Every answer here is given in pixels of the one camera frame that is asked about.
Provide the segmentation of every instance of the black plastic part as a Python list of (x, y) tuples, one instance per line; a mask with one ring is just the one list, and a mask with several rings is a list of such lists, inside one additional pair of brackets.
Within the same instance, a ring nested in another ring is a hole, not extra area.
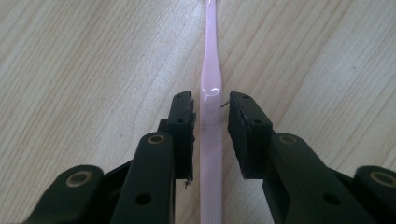
[(81, 223), (109, 223), (121, 189), (133, 161), (128, 161), (105, 174), (102, 184)]
[(285, 223), (290, 206), (290, 196), (273, 164), (269, 164), (262, 181), (262, 190), (275, 223)]
[[(192, 152), (195, 140), (193, 109), (190, 91), (175, 95), (166, 126), (166, 132), (174, 139), (176, 179), (187, 179), (189, 182), (193, 180)], [(159, 129), (164, 129), (162, 120)]]
[(290, 196), (285, 223), (375, 223), (303, 139), (277, 133), (271, 142), (270, 159)]
[(353, 186), (353, 179), (350, 176), (344, 175), (338, 171), (330, 169), (332, 173), (338, 178), (338, 180), (346, 187), (349, 192), (353, 192), (355, 190)]
[(228, 132), (242, 176), (263, 179), (273, 124), (250, 96), (231, 92)]
[(168, 132), (168, 119), (161, 119), (160, 125), (158, 125), (157, 132)]
[(168, 133), (140, 139), (111, 223), (174, 223), (174, 142)]
[[(67, 180), (77, 172), (85, 172), (91, 176), (76, 175), (75, 182), (84, 178), (88, 181), (80, 186), (69, 187), (66, 184)], [(102, 178), (103, 171), (91, 165), (76, 166), (63, 172), (44, 192), (33, 213), (23, 223), (80, 223)]]
[(354, 193), (380, 223), (396, 222), (396, 173), (378, 166), (363, 166), (353, 179)]

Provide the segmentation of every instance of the light wooden surface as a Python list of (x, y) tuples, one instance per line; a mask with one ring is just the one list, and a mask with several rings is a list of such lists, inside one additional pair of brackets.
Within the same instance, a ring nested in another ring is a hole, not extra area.
[[(0, 222), (25, 220), (62, 171), (108, 172), (191, 90), (199, 113), (203, 0), (0, 2)], [(396, 169), (396, 1), (218, 1), (224, 101), (251, 95), (277, 132), (330, 167)], [(224, 223), (271, 223), (261, 181), (240, 175), (226, 132)], [(199, 223), (177, 181), (177, 223)]]

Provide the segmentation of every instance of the toothbrush handle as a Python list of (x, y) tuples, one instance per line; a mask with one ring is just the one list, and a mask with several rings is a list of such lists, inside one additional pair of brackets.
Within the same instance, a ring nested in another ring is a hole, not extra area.
[(221, 73), (216, 36), (216, 1), (205, 2), (205, 58), (200, 93), (201, 223), (221, 223)]

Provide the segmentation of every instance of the screw hole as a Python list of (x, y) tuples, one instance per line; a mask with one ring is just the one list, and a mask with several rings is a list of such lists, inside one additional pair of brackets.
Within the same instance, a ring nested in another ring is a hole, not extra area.
[(378, 184), (396, 188), (396, 178), (383, 172), (373, 171), (370, 173), (370, 177)]
[(297, 143), (297, 139), (290, 135), (282, 135), (279, 137), (279, 140), (284, 144), (293, 145)]
[(330, 193), (325, 193), (323, 194), (323, 199), (326, 201), (326, 203), (332, 204), (332, 205), (340, 205), (341, 201), (337, 198), (337, 196), (330, 194)]
[(67, 177), (66, 186), (76, 188), (88, 183), (91, 180), (92, 173), (89, 171), (78, 171)]
[(165, 138), (162, 135), (152, 135), (148, 141), (151, 144), (160, 144)]
[(134, 201), (139, 205), (146, 205), (151, 202), (151, 195), (147, 193), (139, 194)]

